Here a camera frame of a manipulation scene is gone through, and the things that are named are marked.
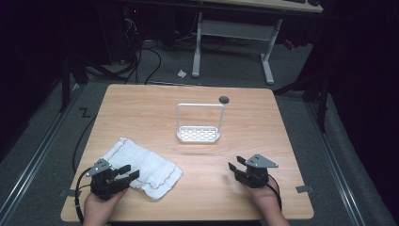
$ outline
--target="human hand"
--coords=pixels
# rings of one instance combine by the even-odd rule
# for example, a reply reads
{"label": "human hand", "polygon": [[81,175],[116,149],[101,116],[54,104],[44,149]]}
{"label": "human hand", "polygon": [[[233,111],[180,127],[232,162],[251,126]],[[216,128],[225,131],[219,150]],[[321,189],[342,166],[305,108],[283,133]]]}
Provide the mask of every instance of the human hand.
{"label": "human hand", "polygon": [[[268,184],[279,193],[279,186],[271,176],[269,176]],[[243,187],[248,191],[252,201],[262,212],[267,225],[290,225],[279,209],[278,197],[270,187],[251,188],[246,185],[243,185]]]}
{"label": "human hand", "polygon": [[90,192],[85,200],[85,226],[104,226],[112,216],[112,212],[127,189],[115,194],[108,201],[104,201]]}

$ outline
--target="white towel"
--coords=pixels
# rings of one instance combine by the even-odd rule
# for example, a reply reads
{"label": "white towel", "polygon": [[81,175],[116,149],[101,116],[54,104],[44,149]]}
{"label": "white towel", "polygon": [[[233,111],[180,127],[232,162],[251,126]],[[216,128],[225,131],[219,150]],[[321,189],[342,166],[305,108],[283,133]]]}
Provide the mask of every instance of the white towel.
{"label": "white towel", "polygon": [[130,186],[144,190],[154,200],[167,194],[183,175],[182,170],[174,163],[134,144],[127,138],[120,138],[120,141],[103,156],[103,159],[112,164],[115,169],[131,165],[131,171],[127,174],[140,170],[140,177]]}

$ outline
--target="table top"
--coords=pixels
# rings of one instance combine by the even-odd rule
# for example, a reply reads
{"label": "table top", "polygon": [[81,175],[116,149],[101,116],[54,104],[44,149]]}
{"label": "table top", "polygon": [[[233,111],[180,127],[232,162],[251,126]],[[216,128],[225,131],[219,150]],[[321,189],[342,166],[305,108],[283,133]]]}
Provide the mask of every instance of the table top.
{"label": "table top", "polygon": [[256,7],[256,8],[272,8],[272,9],[282,9],[291,11],[301,11],[301,12],[316,12],[321,13],[323,8],[319,5],[314,7],[308,2],[306,3],[295,3],[283,0],[202,0],[203,2],[212,2],[219,4],[233,4],[246,7]]}
{"label": "table top", "polygon": [[[218,104],[227,96],[221,136],[215,144],[182,144],[176,136],[176,105]],[[75,187],[83,170],[126,137],[175,163],[183,177],[160,200],[143,191],[129,188],[111,220],[249,220],[262,219],[248,193],[235,181],[228,162],[259,153],[274,161],[269,169],[276,178],[286,218],[312,218],[313,210],[306,192],[297,193],[304,182],[296,163],[279,108],[270,89],[173,87],[152,85],[111,85],[107,89],[87,147],[72,182]],[[90,178],[84,177],[81,186]],[[82,188],[80,202],[89,193]],[[78,221],[72,197],[68,197],[61,218]]]}

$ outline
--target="power cord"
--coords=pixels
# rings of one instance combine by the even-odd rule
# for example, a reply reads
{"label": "power cord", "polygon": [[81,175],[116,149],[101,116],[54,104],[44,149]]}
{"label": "power cord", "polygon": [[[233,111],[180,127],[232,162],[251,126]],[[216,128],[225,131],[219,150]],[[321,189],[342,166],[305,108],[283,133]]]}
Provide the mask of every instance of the power cord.
{"label": "power cord", "polygon": [[129,75],[126,77],[124,84],[127,84],[129,82],[129,79],[134,72],[136,72],[136,74],[137,74],[137,68],[138,68],[138,64],[140,63],[140,59],[141,59],[141,54],[140,54],[140,58],[137,58],[137,56],[135,55],[136,64],[135,64],[134,68],[132,69],[132,71],[129,73]]}
{"label": "power cord", "polygon": [[282,201],[281,201],[281,195],[279,194],[279,183],[277,183],[277,181],[276,181],[276,179],[274,179],[274,177],[272,177],[272,175],[270,175],[270,174],[267,174],[271,179],[273,179],[273,181],[276,183],[276,185],[277,185],[277,190],[274,188],[274,187],[272,187],[270,184],[268,184],[268,183],[264,183],[263,182],[263,180],[261,179],[261,178],[259,178],[259,177],[257,177],[256,175],[253,175],[253,177],[254,178],[256,178],[258,181],[260,181],[260,182],[262,182],[265,186],[267,186],[267,187],[269,187],[272,191],[273,191],[273,193],[276,195],[276,197],[277,197],[277,202],[278,202],[278,204],[279,204],[279,210],[281,211],[282,210]]}
{"label": "power cord", "polygon": [[147,50],[155,53],[159,57],[159,63],[158,63],[158,66],[155,68],[155,70],[152,73],[150,73],[150,75],[147,77],[146,81],[144,82],[144,85],[147,85],[150,78],[155,74],[156,71],[158,71],[159,67],[161,66],[161,56],[158,53],[156,53],[155,51],[153,51],[152,49],[147,49]]}
{"label": "power cord", "polygon": [[194,27],[196,27],[198,17],[199,17],[199,14],[196,13],[196,16],[195,16],[195,18],[194,18],[193,25],[191,26],[191,29],[190,29],[190,31],[187,33],[187,35],[186,35],[185,37],[183,37],[183,38],[181,38],[181,39],[178,39],[178,40],[175,40],[175,41],[179,41],[179,40],[188,40],[188,39],[191,39],[192,37],[196,37],[195,35],[191,35],[191,34],[192,34],[193,31],[194,31]]}
{"label": "power cord", "polygon": [[79,187],[79,186],[80,186],[80,181],[82,180],[82,177],[83,177],[90,169],[91,169],[91,168],[87,168],[86,170],[84,170],[84,171],[82,172],[82,174],[80,174],[79,179],[78,179],[77,182],[76,182],[76,188],[75,188],[75,199],[74,199],[74,202],[75,202],[76,214],[77,214],[77,216],[79,217],[79,221],[80,221],[80,223],[81,223],[82,225],[83,225],[83,222],[84,222],[85,220],[84,220],[84,217],[83,217],[82,209],[80,208],[80,203],[79,203],[79,190],[80,190],[82,187],[85,187],[85,186],[81,186],[81,187]]}
{"label": "power cord", "polygon": [[73,156],[72,156],[72,170],[73,170],[73,173],[76,173],[76,170],[77,170],[77,167],[75,166],[75,162],[74,162],[75,158],[76,158],[77,149],[79,148],[80,142],[82,142],[83,135],[86,133],[86,131],[88,130],[88,128],[94,122],[94,120],[96,118],[97,118],[97,115],[95,115],[93,117],[93,119],[91,119],[91,121],[88,123],[88,125],[86,126],[85,130],[82,132],[82,134],[80,135],[79,140],[76,143],[75,149],[73,151]]}
{"label": "power cord", "polygon": [[[122,70],[120,70],[118,72],[114,72],[113,73],[113,74],[116,74],[116,75],[121,75],[121,74],[127,73],[127,72],[129,72],[131,70],[133,72],[136,69],[136,67],[138,66],[138,63],[139,63],[139,62],[137,62],[136,49],[138,48],[138,45],[142,44],[141,39],[142,39],[142,36],[144,34],[144,30],[142,28],[136,26],[136,24],[132,20],[125,19],[125,22],[128,23],[127,30],[124,33],[124,36],[126,37],[127,42],[128,42],[128,57],[127,58],[129,58],[130,56],[132,56],[132,57],[131,57],[130,64],[126,68],[124,68],[124,69],[122,69]],[[132,35],[132,42],[130,42],[129,31],[132,29],[132,27],[134,28],[134,35]],[[104,76],[103,73],[93,72],[89,68],[86,68],[86,72],[91,74],[91,75],[94,75],[94,76]],[[118,76],[117,78],[119,80],[125,80],[126,81],[126,78],[124,78],[124,77]]]}
{"label": "power cord", "polygon": [[[140,46],[140,52],[139,52],[139,56],[138,56],[138,64],[141,62],[141,46]],[[136,85],[138,85],[138,64],[137,64],[137,68],[136,68],[136,76],[135,76],[135,83]]]}

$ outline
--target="white desk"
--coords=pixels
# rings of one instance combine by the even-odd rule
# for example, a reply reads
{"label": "white desk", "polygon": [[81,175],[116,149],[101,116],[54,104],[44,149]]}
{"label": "white desk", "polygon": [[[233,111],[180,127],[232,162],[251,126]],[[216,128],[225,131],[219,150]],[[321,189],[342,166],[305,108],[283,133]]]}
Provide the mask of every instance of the white desk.
{"label": "white desk", "polygon": [[[203,2],[212,2],[220,4],[233,4],[247,7],[257,8],[272,8],[276,10],[293,10],[303,12],[317,12],[320,13],[323,9],[313,7],[309,3],[293,3],[282,0],[203,0]],[[193,62],[193,77],[200,76],[200,42],[202,35],[211,35],[228,38],[238,38],[247,40],[263,40],[268,41],[264,54],[261,54],[261,62],[263,65],[264,76],[266,83],[274,84],[273,74],[270,70],[269,58],[272,53],[273,46],[276,42],[277,35],[282,23],[282,19],[276,21],[274,25],[255,25],[255,24],[239,24],[230,22],[220,22],[214,20],[202,20],[202,13],[199,13],[198,28],[197,28],[197,45],[194,54]]]}

